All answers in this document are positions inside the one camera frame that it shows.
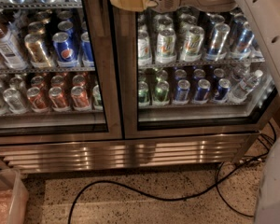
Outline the brown tea bottle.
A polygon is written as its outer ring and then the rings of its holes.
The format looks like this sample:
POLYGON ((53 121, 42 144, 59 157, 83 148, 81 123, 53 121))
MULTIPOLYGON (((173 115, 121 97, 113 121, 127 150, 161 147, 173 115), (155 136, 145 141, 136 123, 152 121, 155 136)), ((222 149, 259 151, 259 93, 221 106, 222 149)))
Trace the brown tea bottle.
POLYGON ((28 66, 27 53, 18 38, 0 22, 0 54, 9 69, 24 70, 28 66))

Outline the red soda can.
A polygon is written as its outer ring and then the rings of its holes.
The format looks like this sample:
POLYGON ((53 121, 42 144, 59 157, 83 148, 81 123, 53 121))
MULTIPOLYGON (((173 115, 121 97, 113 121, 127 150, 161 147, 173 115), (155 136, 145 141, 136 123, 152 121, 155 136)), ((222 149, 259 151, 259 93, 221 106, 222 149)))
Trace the red soda can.
POLYGON ((74 86, 71 90, 71 97, 74 102, 75 110, 82 111, 91 109, 87 91, 83 86, 74 86))

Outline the gold soda can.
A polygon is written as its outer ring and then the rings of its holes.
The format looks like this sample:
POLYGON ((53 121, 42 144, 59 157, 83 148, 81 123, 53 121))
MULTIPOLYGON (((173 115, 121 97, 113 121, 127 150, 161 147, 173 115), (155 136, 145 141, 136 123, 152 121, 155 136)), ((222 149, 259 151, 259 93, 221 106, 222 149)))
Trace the gold soda can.
POLYGON ((24 38, 30 61, 35 68, 52 68, 55 66, 46 42, 41 35, 28 34, 24 38))

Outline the diet dew can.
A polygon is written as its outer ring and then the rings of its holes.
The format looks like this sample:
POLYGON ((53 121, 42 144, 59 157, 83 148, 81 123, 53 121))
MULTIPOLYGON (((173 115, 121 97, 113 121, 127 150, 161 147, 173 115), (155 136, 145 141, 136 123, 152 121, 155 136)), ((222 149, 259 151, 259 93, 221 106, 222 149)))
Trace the diet dew can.
POLYGON ((173 28, 163 29, 158 33, 156 46, 156 61, 171 63, 175 60, 176 35, 173 28))
POLYGON ((200 26, 190 26, 184 33, 180 60, 191 62, 200 55, 204 40, 204 29, 200 26))

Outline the glass fridge door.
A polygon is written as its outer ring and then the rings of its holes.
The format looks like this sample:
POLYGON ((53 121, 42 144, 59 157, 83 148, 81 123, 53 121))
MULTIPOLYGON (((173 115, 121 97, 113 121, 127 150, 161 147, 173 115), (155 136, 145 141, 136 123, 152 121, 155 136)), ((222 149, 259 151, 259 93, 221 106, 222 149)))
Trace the glass fridge door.
POLYGON ((0 146, 112 140, 121 136, 108 7, 104 0, 0 0, 0 22, 27 53, 24 70, 0 54, 0 146), (61 67, 52 37, 66 32, 77 66, 61 67), (33 67, 24 38, 41 35, 55 66, 33 67), (83 86, 91 109, 74 109, 83 86))
POLYGON ((280 101, 256 36, 244 12, 234 7, 223 12, 204 12, 192 6, 159 13, 112 6, 116 25, 119 77, 127 138, 171 138, 218 133, 258 132, 280 101), (216 24, 226 23, 230 33, 217 61, 205 59, 206 47, 216 24), (184 33, 190 26, 204 29, 200 55, 191 62, 180 60, 184 33), (175 30, 176 58, 156 61, 158 33, 175 30), (229 101, 231 90, 249 74, 261 70, 260 84, 240 104, 229 101), (190 83, 189 101, 174 103, 179 80, 190 83), (159 81, 169 83, 169 103, 154 105, 159 81))

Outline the silver blue can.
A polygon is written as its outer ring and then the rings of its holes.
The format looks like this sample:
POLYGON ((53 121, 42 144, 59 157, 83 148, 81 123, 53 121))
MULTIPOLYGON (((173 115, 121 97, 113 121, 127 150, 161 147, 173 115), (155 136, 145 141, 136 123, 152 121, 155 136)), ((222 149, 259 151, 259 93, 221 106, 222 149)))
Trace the silver blue can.
POLYGON ((230 29, 230 26, 226 23, 219 23, 214 26, 206 47, 205 59, 207 61, 217 61, 220 58, 230 29))

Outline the green soda can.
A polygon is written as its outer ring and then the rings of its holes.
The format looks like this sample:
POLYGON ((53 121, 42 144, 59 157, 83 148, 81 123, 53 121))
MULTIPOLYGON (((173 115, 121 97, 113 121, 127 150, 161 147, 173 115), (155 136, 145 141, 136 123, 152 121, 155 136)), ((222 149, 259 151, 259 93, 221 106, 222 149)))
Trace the green soda can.
POLYGON ((159 81, 153 92, 154 105, 167 105, 169 103, 169 83, 165 80, 159 81))

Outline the clear water bottle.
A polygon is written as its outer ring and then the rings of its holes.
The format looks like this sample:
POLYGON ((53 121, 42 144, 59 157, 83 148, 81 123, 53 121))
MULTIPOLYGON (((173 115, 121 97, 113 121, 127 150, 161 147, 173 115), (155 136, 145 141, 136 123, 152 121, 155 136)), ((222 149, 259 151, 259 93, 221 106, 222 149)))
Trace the clear water bottle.
POLYGON ((240 104, 247 96, 260 84, 263 76, 261 70, 256 70, 254 73, 244 77, 229 93, 229 101, 240 104))

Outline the blue pepsi can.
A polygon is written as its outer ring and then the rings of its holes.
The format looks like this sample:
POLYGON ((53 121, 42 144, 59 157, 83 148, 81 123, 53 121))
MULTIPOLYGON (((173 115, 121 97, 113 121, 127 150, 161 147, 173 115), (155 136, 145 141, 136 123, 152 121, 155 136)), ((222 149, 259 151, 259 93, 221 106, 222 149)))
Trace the blue pepsi can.
POLYGON ((52 42, 57 54, 57 62, 61 67, 77 66, 78 49, 68 33, 56 33, 52 37, 52 42))

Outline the steel fridge base grille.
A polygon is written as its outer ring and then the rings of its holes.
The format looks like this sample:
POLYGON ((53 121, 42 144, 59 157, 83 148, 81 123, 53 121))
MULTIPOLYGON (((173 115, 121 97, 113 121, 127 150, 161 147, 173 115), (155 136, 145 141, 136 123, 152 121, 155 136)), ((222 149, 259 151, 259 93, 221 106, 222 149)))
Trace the steel fridge base grille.
POLYGON ((0 169, 24 174, 238 162, 258 132, 0 146, 0 169))

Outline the front diet dew can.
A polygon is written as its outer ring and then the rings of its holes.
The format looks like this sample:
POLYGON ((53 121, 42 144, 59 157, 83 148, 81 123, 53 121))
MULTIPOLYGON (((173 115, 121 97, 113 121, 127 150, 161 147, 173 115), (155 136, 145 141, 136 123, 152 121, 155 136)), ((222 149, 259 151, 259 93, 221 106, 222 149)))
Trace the front diet dew can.
POLYGON ((176 35, 173 28, 163 29, 158 33, 156 46, 156 61, 171 63, 175 60, 176 35))

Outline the blue soda can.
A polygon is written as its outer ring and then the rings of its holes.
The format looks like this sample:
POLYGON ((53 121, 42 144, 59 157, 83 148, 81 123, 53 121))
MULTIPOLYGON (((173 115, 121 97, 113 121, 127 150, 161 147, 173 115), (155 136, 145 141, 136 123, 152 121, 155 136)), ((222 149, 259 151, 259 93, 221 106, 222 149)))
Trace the blue soda can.
POLYGON ((190 83, 181 79, 178 81, 175 88, 174 103, 183 105, 189 101, 190 83))

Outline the clear plastic bin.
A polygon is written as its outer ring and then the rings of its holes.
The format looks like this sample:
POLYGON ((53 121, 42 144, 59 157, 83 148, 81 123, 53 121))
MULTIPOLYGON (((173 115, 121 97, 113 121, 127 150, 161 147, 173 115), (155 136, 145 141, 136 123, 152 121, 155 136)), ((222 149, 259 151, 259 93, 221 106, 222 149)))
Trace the clear plastic bin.
POLYGON ((23 224, 29 193, 15 169, 0 171, 0 224, 23 224))

